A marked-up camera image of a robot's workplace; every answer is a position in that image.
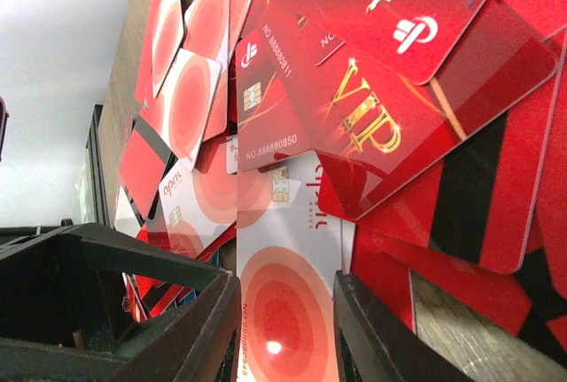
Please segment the table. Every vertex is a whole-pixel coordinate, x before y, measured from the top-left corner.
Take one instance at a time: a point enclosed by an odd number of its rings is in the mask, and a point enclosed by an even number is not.
[[[149,2],[128,0],[99,125],[111,221],[124,126],[140,108],[134,100],[134,90]],[[190,2],[182,0],[183,8]],[[228,267],[236,267],[236,257],[230,250],[223,258]],[[566,369],[509,336],[436,286],[417,275],[413,275],[413,285],[418,336],[471,378],[483,382],[567,380]]]

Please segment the white wall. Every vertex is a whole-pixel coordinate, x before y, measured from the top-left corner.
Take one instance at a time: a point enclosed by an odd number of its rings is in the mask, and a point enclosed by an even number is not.
[[[0,0],[10,113],[0,227],[72,216],[92,107],[103,103],[128,0]]]

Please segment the wooden table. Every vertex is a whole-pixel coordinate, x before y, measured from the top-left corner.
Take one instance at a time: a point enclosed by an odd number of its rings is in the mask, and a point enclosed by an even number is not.
[[[124,126],[137,115],[134,100],[150,0],[128,0],[128,10],[99,127],[106,196],[113,221]],[[182,0],[187,8],[191,0]],[[228,258],[229,265],[235,260]],[[414,276],[418,336],[477,381],[567,380],[567,370],[512,338],[437,287]]]

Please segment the pile of cards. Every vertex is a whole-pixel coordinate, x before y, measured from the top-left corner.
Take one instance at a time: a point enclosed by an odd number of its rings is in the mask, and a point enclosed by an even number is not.
[[[340,269],[411,330],[413,270],[567,367],[567,0],[182,7],[151,0],[115,226],[237,238],[239,378],[338,379]],[[189,294],[129,282],[145,316]]]

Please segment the card chip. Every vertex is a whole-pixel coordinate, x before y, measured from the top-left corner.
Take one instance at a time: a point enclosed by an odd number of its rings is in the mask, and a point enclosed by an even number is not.
[[[272,172],[272,200],[275,202],[290,201],[290,171],[286,167]]]
[[[244,102],[245,110],[250,110],[260,104],[262,100],[262,91],[260,89],[260,83],[256,83],[249,89],[245,90]]]
[[[169,224],[172,227],[175,227],[179,222],[183,219],[183,215],[181,213],[181,207],[177,205],[175,209],[169,214]]]

